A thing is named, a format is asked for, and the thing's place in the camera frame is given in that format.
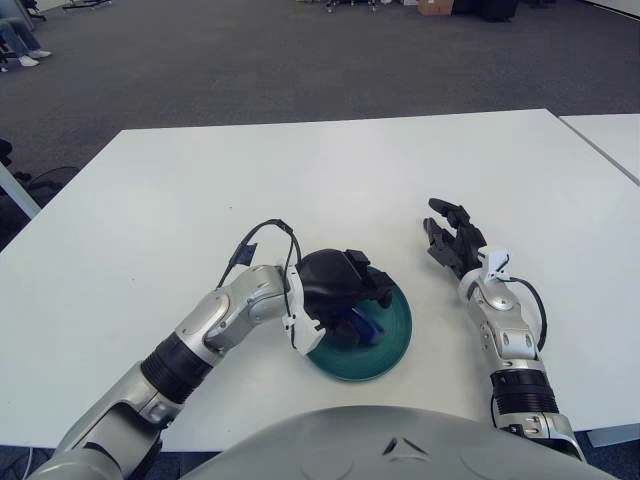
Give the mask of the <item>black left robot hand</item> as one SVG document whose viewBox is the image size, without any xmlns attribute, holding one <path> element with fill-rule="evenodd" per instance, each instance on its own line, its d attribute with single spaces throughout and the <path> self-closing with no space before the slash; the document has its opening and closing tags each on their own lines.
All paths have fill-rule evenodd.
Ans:
<svg viewBox="0 0 640 480">
<path fill-rule="evenodd" d="M 298 264 L 306 312 L 343 347 L 374 346 L 384 336 L 384 328 L 367 317 L 360 304 L 372 301 L 389 308 L 395 282 L 370 265 L 364 252 L 353 249 L 319 250 Z"/>
</svg>

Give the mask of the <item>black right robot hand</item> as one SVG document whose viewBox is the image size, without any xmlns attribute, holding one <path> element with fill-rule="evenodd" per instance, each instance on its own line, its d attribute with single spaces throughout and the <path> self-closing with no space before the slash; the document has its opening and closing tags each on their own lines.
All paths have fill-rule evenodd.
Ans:
<svg viewBox="0 0 640 480">
<path fill-rule="evenodd" d="M 461 280 L 468 272 L 481 267 L 478 251 L 487 245 L 486 240 L 481 231 L 471 223 L 470 215 L 462 205 L 437 198 L 430 198 L 428 205 L 447 220 L 454 229 L 454 235 L 441 227 L 434 218 L 426 218 L 423 228 L 429 242 L 427 252 Z"/>
</svg>

